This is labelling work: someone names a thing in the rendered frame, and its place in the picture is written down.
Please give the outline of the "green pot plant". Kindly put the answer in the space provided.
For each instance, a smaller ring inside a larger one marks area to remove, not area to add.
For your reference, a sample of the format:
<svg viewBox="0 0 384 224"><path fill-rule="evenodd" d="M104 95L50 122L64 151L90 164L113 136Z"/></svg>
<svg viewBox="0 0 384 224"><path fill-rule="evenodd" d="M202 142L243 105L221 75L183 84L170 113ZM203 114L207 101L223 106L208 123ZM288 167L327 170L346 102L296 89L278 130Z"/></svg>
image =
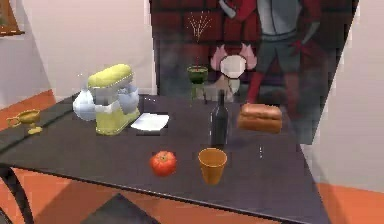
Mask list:
<svg viewBox="0 0 384 224"><path fill-rule="evenodd" d="M199 44L203 32L209 27L211 19L207 12L201 11L200 15L191 13L188 17L190 28L196 44ZM195 56L194 64L187 68L189 80L191 82L191 98L197 98L197 91L203 90L203 84L208 75L208 68L200 64L200 56Z"/></svg>

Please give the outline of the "dark wine bottle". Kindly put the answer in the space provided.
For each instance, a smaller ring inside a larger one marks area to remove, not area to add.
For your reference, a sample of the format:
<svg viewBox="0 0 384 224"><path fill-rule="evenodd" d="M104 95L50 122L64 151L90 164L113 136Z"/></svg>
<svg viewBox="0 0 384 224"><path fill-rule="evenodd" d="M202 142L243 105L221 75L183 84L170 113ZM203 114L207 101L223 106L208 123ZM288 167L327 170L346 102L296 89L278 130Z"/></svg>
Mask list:
<svg viewBox="0 0 384 224"><path fill-rule="evenodd" d="M221 147L226 144L228 110L225 107L225 91L218 92L217 106L211 112L211 145Z"/></svg>

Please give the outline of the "white paper sheet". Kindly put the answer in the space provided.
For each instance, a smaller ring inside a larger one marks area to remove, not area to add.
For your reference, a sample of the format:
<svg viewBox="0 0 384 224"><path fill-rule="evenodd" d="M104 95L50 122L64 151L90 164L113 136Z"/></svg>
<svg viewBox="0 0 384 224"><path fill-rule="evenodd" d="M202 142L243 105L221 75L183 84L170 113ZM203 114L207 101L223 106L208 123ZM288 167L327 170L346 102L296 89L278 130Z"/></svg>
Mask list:
<svg viewBox="0 0 384 224"><path fill-rule="evenodd" d="M167 125L168 121L168 115L143 113L131 124L131 127L141 131L160 131Z"/></svg>

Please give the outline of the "orange cup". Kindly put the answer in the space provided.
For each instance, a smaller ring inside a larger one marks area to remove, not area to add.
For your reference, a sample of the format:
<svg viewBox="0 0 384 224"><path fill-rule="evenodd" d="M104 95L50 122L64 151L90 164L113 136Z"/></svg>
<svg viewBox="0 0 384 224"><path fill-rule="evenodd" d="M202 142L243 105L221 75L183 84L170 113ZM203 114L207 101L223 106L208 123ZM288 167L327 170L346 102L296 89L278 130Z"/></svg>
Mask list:
<svg viewBox="0 0 384 224"><path fill-rule="evenodd" d="M204 181L210 185L218 184L227 163L226 153L217 148L206 148L199 152L198 160Z"/></svg>

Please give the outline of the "red tomato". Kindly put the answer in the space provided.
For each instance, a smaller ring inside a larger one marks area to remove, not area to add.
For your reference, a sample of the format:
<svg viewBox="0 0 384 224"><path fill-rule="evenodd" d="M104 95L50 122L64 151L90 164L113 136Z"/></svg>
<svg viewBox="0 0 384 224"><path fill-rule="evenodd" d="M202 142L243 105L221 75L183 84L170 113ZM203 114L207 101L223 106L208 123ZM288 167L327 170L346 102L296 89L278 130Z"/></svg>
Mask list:
<svg viewBox="0 0 384 224"><path fill-rule="evenodd" d="M176 171L177 159L172 152L159 151L151 157L149 164L155 175L165 177Z"/></svg>

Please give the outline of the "brown bread loaf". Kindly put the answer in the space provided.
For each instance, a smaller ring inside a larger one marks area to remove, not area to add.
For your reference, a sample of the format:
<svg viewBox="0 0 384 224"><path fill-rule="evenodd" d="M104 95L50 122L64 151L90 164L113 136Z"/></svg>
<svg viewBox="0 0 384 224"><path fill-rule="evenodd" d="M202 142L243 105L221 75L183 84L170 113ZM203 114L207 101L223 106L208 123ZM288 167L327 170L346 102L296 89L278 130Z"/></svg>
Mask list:
<svg viewBox="0 0 384 224"><path fill-rule="evenodd" d="M282 112L276 106L265 104L244 104L238 115L240 129L279 133L282 128Z"/></svg>

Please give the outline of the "yellow stand mixer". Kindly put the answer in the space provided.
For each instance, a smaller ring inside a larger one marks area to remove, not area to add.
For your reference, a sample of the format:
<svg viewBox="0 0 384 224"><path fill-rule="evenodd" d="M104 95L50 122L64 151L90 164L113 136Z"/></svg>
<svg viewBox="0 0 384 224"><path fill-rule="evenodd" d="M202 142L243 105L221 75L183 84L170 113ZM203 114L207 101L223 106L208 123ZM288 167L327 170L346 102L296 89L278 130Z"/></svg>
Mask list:
<svg viewBox="0 0 384 224"><path fill-rule="evenodd" d="M88 78L96 112L96 132L117 135L139 115L138 88L130 66L117 64Z"/></svg>

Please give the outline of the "dark grey dining table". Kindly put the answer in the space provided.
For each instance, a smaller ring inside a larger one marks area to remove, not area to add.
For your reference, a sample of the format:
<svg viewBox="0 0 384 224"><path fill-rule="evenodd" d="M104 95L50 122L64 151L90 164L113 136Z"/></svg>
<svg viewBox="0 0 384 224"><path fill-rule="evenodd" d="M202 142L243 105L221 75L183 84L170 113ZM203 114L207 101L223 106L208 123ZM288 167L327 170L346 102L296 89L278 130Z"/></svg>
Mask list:
<svg viewBox="0 0 384 224"><path fill-rule="evenodd" d="M330 224L288 120L278 134L242 130L237 126L239 105L228 104L228 161L220 182L208 185L197 156L210 145L214 103L148 96L140 106L168 115L167 127L154 136L132 128L102 136L94 123L79 119L71 99L65 99L42 111L41 133L29 135L21 126L0 132L0 164L278 218L285 224ZM176 156L173 174L153 173L149 162L159 151Z"/></svg>

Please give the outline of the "white round kettle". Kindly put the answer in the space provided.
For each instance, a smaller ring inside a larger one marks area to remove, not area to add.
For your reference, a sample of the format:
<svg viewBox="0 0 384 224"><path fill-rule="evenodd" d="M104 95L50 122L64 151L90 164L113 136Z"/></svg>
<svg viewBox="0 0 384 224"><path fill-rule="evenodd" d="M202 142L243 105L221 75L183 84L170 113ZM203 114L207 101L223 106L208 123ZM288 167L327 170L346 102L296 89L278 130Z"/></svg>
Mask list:
<svg viewBox="0 0 384 224"><path fill-rule="evenodd" d="M92 121L96 118L93 96L88 89L82 89L73 102L73 111L82 120Z"/></svg>

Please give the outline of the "dark grey chair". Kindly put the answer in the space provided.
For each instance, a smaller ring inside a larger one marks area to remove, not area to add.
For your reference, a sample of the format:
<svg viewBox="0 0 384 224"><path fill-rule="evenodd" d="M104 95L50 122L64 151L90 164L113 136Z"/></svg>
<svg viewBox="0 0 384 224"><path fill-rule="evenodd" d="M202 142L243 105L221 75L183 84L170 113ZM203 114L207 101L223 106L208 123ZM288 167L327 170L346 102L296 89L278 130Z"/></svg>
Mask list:
<svg viewBox="0 0 384 224"><path fill-rule="evenodd" d="M121 194L114 195L80 224L161 224Z"/></svg>

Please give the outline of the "gold goblet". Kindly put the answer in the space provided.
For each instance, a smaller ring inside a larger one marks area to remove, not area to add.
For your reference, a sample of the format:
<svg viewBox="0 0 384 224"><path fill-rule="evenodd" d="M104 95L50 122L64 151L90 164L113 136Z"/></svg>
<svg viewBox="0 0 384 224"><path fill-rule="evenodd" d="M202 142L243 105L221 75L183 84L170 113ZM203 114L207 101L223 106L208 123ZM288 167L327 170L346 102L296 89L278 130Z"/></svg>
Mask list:
<svg viewBox="0 0 384 224"><path fill-rule="evenodd" d="M40 111L37 109L23 111L15 117L7 118L6 121L10 128L15 128L19 125L27 125L27 133L29 135L37 134L42 131L42 128L37 125L40 121Z"/></svg>

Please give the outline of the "large dark wall painting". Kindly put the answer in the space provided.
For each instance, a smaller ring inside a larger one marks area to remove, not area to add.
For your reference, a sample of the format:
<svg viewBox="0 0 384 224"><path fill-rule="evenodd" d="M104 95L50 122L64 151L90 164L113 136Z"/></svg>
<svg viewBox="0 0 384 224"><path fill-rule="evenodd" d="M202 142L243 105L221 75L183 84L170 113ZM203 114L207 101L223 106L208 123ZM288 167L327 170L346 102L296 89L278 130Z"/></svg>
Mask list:
<svg viewBox="0 0 384 224"><path fill-rule="evenodd" d="M359 0L149 0L161 95L187 97L187 70L216 49L251 47L255 67L235 81L237 102L282 104L312 142Z"/></svg>

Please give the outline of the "brown framed wall picture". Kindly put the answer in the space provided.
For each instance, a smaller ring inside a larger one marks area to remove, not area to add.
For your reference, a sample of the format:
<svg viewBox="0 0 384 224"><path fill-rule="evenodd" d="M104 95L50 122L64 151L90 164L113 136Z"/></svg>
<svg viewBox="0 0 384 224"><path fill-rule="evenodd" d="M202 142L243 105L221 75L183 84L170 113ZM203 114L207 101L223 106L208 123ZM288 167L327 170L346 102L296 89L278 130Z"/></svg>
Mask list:
<svg viewBox="0 0 384 224"><path fill-rule="evenodd" d="M0 37L23 35L13 13L10 0L0 0Z"/></svg>

